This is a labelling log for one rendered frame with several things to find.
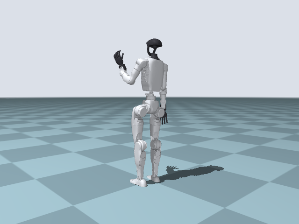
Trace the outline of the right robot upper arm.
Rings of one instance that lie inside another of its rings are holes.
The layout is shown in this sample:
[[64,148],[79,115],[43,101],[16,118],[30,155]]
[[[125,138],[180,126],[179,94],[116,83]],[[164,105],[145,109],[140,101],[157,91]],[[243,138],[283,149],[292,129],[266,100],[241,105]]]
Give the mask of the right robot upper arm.
[[164,91],[166,89],[167,71],[168,71],[168,65],[164,63],[164,77],[163,77],[163,84],[160,89],[161,91]]

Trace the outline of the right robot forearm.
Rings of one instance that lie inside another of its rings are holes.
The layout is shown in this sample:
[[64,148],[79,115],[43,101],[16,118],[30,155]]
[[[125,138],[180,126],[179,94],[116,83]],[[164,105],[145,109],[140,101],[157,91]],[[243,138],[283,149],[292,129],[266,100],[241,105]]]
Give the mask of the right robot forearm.
[[167,89],[165,89],[164,91],[160,92],[160,103],[161,103],[161,107],[163,109],[165,109],[165,104],[166,104],[166,94],[167,94]]

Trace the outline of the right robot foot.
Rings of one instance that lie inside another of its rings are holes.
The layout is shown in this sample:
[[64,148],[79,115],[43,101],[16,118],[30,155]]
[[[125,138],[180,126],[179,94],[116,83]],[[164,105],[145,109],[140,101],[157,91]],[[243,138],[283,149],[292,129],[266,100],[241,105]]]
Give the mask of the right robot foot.
[[150,180],[152,180],[154,182],[160,182],[159,177],[156,175],[155,175],[155,177],[152,177],[152,175],[148,175],[147,178],[149,178]]

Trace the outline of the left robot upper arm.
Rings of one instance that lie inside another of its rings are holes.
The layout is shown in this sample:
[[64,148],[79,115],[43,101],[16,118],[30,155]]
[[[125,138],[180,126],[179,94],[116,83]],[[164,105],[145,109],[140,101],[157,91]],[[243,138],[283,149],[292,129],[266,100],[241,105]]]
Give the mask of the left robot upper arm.
[[128,84],[133,85],[135,83],[136,78],[140,74],[141,70],[147,66],[148,62],[149,62],[148,59],[144,59],[144,58],[137,59],[135,63],[135,67],[132,70],[131,76],[129,76],[130,81],[128,82]]

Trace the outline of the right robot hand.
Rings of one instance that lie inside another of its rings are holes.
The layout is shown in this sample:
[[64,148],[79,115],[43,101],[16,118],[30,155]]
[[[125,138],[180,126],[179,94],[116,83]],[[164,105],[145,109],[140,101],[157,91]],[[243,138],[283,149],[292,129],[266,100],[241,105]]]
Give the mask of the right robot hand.
[[[160,105],[160,107],[161,107],[161,105]],[[160,118],[160,120],[162,120],[162,125],[163,125],[163,118],[164,118],[164,124],[165,124],[165,117],[166,117],[166,123],[168,123],[168,121],[167,121],[167,113],[166,113],[166,105],[165,105],[164,111],[165,111],[164,112],[164,116]]]

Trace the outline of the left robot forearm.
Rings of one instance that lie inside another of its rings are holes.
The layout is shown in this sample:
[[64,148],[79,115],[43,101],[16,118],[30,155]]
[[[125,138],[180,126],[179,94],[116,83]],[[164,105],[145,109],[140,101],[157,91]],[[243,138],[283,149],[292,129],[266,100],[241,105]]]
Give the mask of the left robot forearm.
[[128,83],[130,81],[129,74],[126,72],[127,70],[124,70],[123,66],[120,67],[120,75],[124,82]]

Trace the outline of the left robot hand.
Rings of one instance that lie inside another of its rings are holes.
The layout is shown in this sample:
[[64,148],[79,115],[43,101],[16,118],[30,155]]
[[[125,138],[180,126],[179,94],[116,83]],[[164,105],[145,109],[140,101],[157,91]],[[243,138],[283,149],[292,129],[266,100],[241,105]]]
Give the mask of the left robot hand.
[[117,52],[114,54],[114,59],[115,59],[116,63],[119,65],[119,68],[120,68],[121,66],[123,66],[124,70],[126,70],[126,66],[125,66],[125,64],[123,64],[123,55],[124,55],[124,53],[122,53],[122,56],[121,56],[121,55],[120,55],[120,51],[121,51],[121,50],[117,51]]

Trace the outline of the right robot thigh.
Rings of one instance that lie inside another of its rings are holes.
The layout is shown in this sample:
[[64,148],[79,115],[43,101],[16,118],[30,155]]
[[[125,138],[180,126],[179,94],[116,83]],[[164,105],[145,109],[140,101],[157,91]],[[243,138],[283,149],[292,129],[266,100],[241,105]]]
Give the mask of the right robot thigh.
[[160,118],[164,116],[164,109],[162,107],[159,107],[159,110],[157,113],[150,114],[150,147],[154,150],[157,150],[160,148],[160,142],[158,140],[159,137],[159,130],[161,125]]

